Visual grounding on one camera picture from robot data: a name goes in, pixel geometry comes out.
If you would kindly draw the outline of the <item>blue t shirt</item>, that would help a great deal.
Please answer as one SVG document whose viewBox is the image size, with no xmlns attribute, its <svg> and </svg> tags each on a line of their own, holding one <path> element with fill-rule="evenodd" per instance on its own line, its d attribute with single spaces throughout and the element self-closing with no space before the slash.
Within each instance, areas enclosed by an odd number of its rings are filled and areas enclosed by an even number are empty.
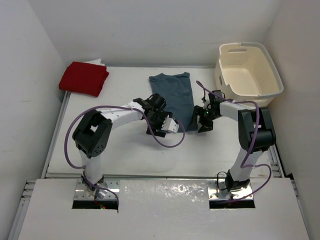
<svg viewBox="0 0 320 240">
<path fill-rule="evenodd" d="M 159 74 L 149 77 L 151 90 L 161 95 L 166 101 L 166 112 L 171 112 L 179 120 L 185 131 L 197 131 L 198 126 L 191 126 L 194 110 L 194 98 L 190 74 L 184 72 L 176 75 Z"/>
</svg>

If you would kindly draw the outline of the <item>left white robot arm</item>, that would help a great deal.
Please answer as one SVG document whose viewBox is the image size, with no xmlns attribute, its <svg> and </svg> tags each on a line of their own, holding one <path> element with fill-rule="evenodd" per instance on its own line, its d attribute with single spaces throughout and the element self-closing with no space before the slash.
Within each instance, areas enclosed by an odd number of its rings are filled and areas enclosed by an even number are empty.
<svg viewBox="0 0 320 240">
<path fill-rule="evenodd" d="M 147 99 L 135 98 L 120 107 L 105 106 L 104 110 L 90 109 L 84 114 L 72 139 L 84 167 L 82 181 L 91 192 L 103 180 L 100 155 L 106 149 L 112 130 L 145 119 L 148 135 L 164 138 L 167 132 L 178 132 L 179 125 L 172 118 L 173 114 L 164 110 L 165 106 L 165 99 L 155 93 Z"/>
</svg>

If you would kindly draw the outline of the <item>white printed t shirt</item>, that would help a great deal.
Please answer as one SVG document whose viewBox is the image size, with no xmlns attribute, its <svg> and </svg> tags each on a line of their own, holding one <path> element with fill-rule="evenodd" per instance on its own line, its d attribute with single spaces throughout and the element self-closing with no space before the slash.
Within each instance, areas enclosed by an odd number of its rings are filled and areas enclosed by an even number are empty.
<svg viewBox="0 0 320 240">
<path fill-rule="evenodd" d="M 98 59 L 95 59 L 95 60 L 90 60 L 90 61 L 85 61 L 85 63 L 98 65 L 98 66 L 105 66 L 105 64 L 102 63 L 102 59 L 101 58 L 98 58 Z"/>
</svg>

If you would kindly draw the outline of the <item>red t shirt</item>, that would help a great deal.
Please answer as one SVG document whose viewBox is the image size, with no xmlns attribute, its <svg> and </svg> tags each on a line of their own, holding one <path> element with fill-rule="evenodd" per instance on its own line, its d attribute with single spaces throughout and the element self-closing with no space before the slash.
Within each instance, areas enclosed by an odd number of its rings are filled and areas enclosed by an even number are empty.
<svg viewBox="0 0 320 240">
<path fill-rule="evenodd" d="M 85 62 L 72 62 L 58 84 L 62 91 L 98 97 L 109 76 L 107 67 Z"/>
</svg>

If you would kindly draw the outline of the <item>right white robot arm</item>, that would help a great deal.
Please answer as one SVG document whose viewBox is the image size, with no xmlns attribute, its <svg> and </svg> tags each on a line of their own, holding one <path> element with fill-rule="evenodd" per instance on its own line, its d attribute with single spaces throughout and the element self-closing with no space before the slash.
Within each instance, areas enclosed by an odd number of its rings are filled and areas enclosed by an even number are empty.
<svg viewBox="0 0 320 240">
<path fill-rule="evenodd" d="M 234 191 L 246 187 L 253 168 L 258 168 L 260 156 L 276 143 L 276 133 L 270 111 L 254 101 L 235 102 L 224 98 L 220 90 L 202 98 L 203 106 L 193 108 L 188 129 L 199 127 L 198 132 L 213 130 L 214 120 L 227 117 L 237 122 L 240 151 L 225 177 L 225 190 Z"/>
</svg>

